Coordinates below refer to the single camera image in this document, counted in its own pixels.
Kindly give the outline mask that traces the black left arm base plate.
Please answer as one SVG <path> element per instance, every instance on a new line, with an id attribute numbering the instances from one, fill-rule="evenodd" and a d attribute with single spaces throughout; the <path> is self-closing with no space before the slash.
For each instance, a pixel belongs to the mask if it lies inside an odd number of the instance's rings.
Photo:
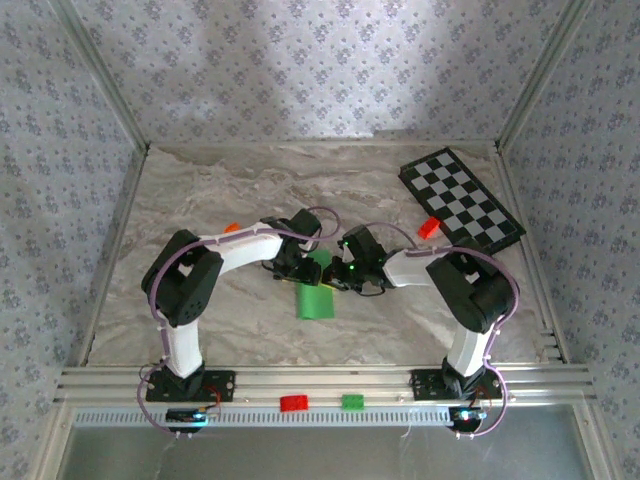
<path id="1" fill-rule="evenodd" d="M 232 370 L 200 369 L 186 379 L 163 369 L 151 375 L 145 400 L 147 402 L 214 403 L 232 402 L 236 373 Z"/>

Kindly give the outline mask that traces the aluminium frame post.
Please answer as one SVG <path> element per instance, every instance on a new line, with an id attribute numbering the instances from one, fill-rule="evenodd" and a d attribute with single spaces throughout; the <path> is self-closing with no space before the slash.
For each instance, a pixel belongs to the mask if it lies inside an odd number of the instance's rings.
<path id="1" fill-rule="evenodd" d="M 594 1 L 567 0 L 496 139 L 496 149 L 500 154 L 506 154 L 513 147 Z"/>
<path id="2" fill-rule="evenodd" d="M 97 44 L 92 39 L 89 30 L 84 26 L 72 1 L 47 1 L 101 90 L 106 102 L 117 117 L 122 129 L 138 151 L 147 153 L 148 142 L 124 96 L 121 94 L 107 63 L 102 58 Z"/>

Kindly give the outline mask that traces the aluminium mounting rail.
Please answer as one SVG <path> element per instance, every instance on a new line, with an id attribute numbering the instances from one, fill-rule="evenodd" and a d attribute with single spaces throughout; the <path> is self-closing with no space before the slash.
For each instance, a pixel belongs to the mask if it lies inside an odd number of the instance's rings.
<path id="1" fill-rule="evenodd" d="M 344 394 L 362 394 L 369 404 L 413 401 L 410 366 L 235 367 L 233 403 L 275 406 L 286 395 L 306 395 L 314 406 L 336 406 Z M 576 403 L 596 398 L 591 374 L 580 364 L 500 364 L 514 406 Z M 56 403 L 76 406 L 132 405 L 139 384 L 135 367 L 78 367 L 63 371 Z"/>

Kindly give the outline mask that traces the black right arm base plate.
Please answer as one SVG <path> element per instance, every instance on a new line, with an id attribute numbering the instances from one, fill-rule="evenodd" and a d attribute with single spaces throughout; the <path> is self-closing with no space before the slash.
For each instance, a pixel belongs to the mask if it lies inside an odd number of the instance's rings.
<path id="1" fill-rule="evenodd" d="M 409 386 L 416 401 L 471 400 L 476 394 L 487 400 L 503 397 L 496 374 L 486 369 L 470 377 L 441 369 L 414 369 L 410 371 Z"/>

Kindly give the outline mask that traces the green paper sheet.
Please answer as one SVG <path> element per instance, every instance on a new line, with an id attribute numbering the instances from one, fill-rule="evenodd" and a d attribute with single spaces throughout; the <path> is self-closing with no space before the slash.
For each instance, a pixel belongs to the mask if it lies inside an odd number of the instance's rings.
<path id="1" fill-rule="evenodd" d="M 314 259 L 323 269 L 331 262 L 328 250 L 317 249 L 304 259 Z M 324 320 L 335 316 L 333 290 L 321 281 L 317 286 L 297 284 L 296 317 L 301 320 Z"/>

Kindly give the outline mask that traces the aluminium table edge rail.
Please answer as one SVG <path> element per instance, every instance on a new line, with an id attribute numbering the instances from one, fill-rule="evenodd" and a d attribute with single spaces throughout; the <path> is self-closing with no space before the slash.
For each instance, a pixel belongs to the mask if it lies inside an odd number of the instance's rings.
<path id="1" fill-rule="evenodd" d="M 524 263 L 528 298 L 532 302 L 534 316 L 539 326 L 541 359 L 547 363 L 570 364 L 572 360 L 568 344 L 532 236 L 533 230 L 526 218 L 524 204 L 519 197 L 518 183 L 499 148 L 495 146 L 494 150 L 493 160 L 504 192 L 505 202 L 509 211 L 526 230 L 526 233 L 521 237 L 518 251 Z"/>
<path id="2" fill-rule="evenodd" d="M 227 142 L 150 142 L 150 147 L 159 149 L 186 148 L 242 148 L 242 147 L 340 147 L 340 146 L 449 146 L 454 148 L 487 148 L 496 149 L 496 140 L 491 139 L 385 139 L 385 138 L 337 138 L 337 139 L 304 139 L 276 141 L 227 141 Z"/>
<path id="3" fill-rule="evenodd" d="M 87 290 L 88 296 L 81 304 L 82 309 L 72 317 L 78 330 L 72 339 L 65 367 L 85 366 L 87 363 L 148 152 L 149 144 L 144 144 L 141 149 L 135 148 L 126 164 L 127 170 L 118 190 L 117 202 L 110 211 L 106 235 L 100 244 L 97 267 Z"/>

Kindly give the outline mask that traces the black and white chessboard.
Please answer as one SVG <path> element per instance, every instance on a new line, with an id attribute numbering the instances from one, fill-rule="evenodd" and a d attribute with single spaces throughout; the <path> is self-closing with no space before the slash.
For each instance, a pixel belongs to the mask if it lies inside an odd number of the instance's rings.
<path id="1" fill-rule="evenodd" d="M 525 234 L 494 194 L 450 148 L 400 167 L 398 178 L 452 244 L 475 240 L 494 255 Z"/>

